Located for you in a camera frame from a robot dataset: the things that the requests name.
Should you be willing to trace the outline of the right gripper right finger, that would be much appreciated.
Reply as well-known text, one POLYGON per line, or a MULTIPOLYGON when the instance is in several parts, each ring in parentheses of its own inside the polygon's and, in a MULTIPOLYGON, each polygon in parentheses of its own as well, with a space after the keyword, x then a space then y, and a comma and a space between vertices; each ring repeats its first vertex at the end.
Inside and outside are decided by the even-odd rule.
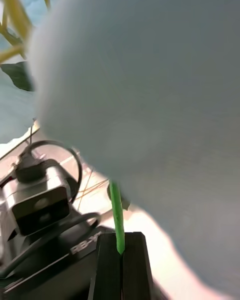
POLYGON ((124 300, 153 300, 153 278, 146 238, 142 232, 125 234, 122 260, 122 293, 124 300))

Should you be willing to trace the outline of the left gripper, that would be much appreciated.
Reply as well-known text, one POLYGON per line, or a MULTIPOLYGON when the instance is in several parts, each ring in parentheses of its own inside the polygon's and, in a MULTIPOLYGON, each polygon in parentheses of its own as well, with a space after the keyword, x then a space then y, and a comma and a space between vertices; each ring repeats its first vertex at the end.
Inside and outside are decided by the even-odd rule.
POLYGON ((2 300, 86 300, 105 226, 78 224, 40 247, 0 282, 2 300))

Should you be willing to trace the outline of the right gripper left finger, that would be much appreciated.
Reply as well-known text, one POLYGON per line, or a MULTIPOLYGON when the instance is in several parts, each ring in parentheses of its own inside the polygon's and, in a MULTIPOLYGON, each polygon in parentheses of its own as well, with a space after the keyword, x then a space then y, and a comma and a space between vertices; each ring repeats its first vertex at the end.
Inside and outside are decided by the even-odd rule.
POLYGON ((120 300, 122 298, 122 257, 117 251, 114 232, 102 233, 96 244, 96 268, 91 278, 89 300, 120 300))

